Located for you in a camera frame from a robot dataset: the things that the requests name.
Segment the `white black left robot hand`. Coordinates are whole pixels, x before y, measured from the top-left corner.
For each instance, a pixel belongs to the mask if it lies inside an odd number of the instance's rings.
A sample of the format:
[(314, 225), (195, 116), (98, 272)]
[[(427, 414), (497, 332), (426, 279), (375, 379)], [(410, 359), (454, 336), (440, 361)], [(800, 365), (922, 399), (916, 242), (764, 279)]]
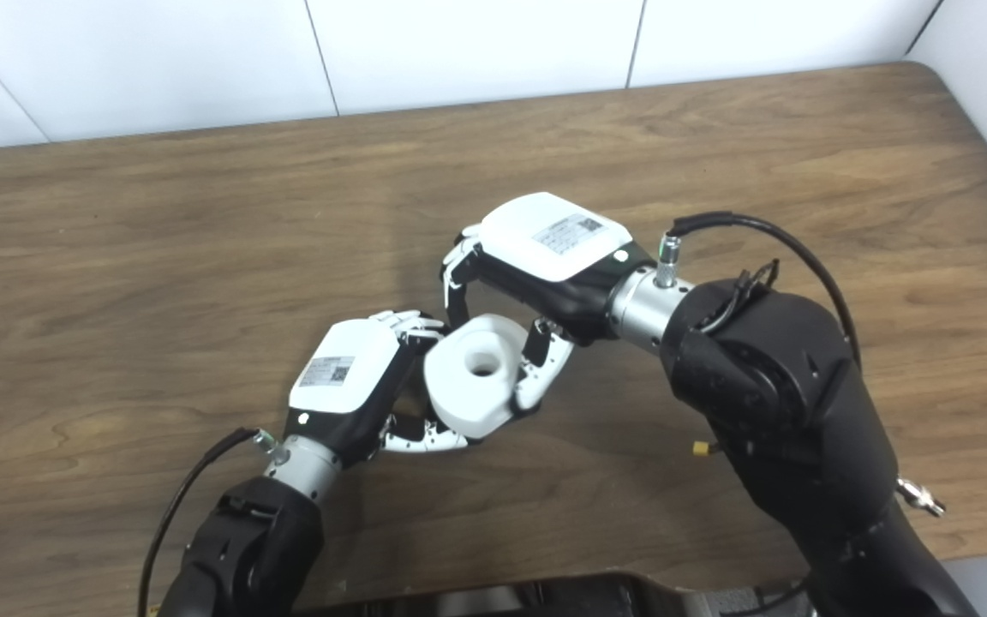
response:
[(324, 446), (342, 468), (401, 453), (455, 452), (474, 445), (434, 411), (398, 414), (399, 396), (420, 375), (422, 361), (449, 332), (431, 314), (381, 311), (328, 329), (287, 395), (283, 436)]

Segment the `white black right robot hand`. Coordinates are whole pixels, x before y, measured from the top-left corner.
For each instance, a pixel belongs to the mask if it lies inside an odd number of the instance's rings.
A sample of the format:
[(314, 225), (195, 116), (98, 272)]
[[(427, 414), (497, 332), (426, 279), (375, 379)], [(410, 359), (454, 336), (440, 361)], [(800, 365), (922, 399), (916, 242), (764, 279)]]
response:
[(466, 293), (482, 282), (535, 309), (513, 370), (508, 409), (533, 414), (572, 348), (618, 338), (620, 286), (654, 259), (619, 223), (553, 193), (524, 195), (466, 227), (444, 257), (451, 327), (470, 319)]

